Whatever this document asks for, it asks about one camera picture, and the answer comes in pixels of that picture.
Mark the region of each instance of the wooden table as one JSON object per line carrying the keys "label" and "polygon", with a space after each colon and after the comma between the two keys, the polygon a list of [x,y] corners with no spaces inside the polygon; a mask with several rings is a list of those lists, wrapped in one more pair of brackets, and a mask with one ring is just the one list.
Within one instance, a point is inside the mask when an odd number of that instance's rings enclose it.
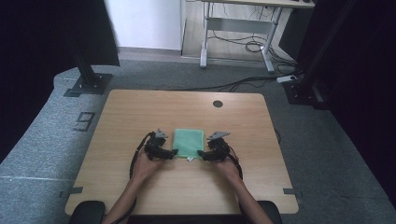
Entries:
{"label": "wooden table", "polygon": [[[222,107],[214,107],[222,101]],[[129,179],[129,167],[143,137],[161,128],[169,135],[163,148],[170,149],[174,129],[214,131],[224,137],[239,157],[247,188],[256,200],[274,202],[280,213],[298,211],[276,134],[264,98],[253,93],[187,91],[112,91],[92,137],[75,188],[65,212],[72,214],[83,201],[106,204],[106,212],[119,198]],[[238,214],[237,200],[207,161],[167,161],[142,187],[136,215]]]}
{"label": "wooden table", "polygon": [[[315,4],[310,0],[305,3],[303,0],[201,0],[205,4],[204,11],[204,41],[201,46],[201,61],[200,67],[206,68],[207,61],[207,31],[227,31],[227,32],[240,32],[251,34],[267,35],[266,43],[261,47],[262,57],[264,58],[265,65],[269,73],[274,73],[274,67],[271,62],[271,57],[268,50],[271,47],[271,42],[274,38],[277,24],[279,22],[282,8],[313,8]],[[267,6],[275,7],[275,13],[271,21],[252,21],[252,20],[236,20],[228,18],[214,18],[209,15],[211,4],[226,3],[226,4],[239,4],[239,5],[253,5],[253,6]]]}

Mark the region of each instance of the green towel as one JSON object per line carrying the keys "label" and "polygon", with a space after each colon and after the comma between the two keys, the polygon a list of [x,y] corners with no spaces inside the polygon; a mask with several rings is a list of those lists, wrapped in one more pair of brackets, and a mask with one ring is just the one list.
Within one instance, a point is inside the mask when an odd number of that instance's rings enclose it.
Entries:
{"label": "green towel", "polygon": [[197,150],[204,150],[204,131],[194,129],[175,129],[173,148],[178,149],[177,157],[201,158]]}

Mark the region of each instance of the gray carpet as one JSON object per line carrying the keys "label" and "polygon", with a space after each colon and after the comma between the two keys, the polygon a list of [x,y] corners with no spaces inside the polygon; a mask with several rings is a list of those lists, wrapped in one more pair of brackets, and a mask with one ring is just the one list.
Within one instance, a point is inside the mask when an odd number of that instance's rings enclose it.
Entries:
{"label": "gray carpet", "polygon": [[[67,192],[91,141],[109,91],[176,90],[217,86],[246,77],[262,77],[261,68],[196,63],[121,61],[121,68],[95,66],[111,73],[104,95],[63,97],[79,73],[72,69],[54,79],[55,89],[29,130],[0,165],[0,223],[67,223]],[[282,215],[288,223],[396,223],[384,190],[329,111],[289,105],[276,82],[238,92],[264,95],[300,210]],[[81,112],[93,112],[87,132],[74,131]]]}

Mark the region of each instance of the hand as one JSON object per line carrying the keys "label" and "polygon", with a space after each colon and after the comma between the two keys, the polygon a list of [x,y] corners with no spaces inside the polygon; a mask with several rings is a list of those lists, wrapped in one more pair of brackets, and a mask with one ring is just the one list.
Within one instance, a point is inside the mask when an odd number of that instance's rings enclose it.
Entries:
{"label": "hand", "polygon": [[212,161],[211,163],[228,181],[241,180],[238,169],[230,158],[227,157],[224,161]]}
{"label": "hand", "polygon": [[137,155],[137,160],[134,164],[134,170],[131,179],[148,179],[158,168],[160,168],[164,163],[164,160],[154,160],[151,161],[146,154],[145,150],[142,148]]}

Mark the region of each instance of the forearm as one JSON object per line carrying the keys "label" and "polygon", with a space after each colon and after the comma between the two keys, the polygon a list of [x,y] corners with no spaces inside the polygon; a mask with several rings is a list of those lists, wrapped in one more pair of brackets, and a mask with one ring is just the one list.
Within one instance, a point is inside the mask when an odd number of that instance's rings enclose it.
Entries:
{"label": "forearm", "polygon": [[272,224],[273,222],[262,210],[262,207],[257,203],[253,196],[248,191],[245,183],[239,177],[229,178],[233,190],[238,197],[238,201],[244,209],[248,217],[255,223]]}
{"label": "forearm", "polygon": [[123,216],[131,208],[136,198],[137,192],[140,190],[143,182],[143,178],[139,177],[133,177],[129,180],[127,186],[125,187],[125,190],[117,199],[116,203],[113,205],[110,211],[107,213],[107,216],[105,217],[105,220],[102,222],[102,224],[109,224],[114,222],[116,219]]}

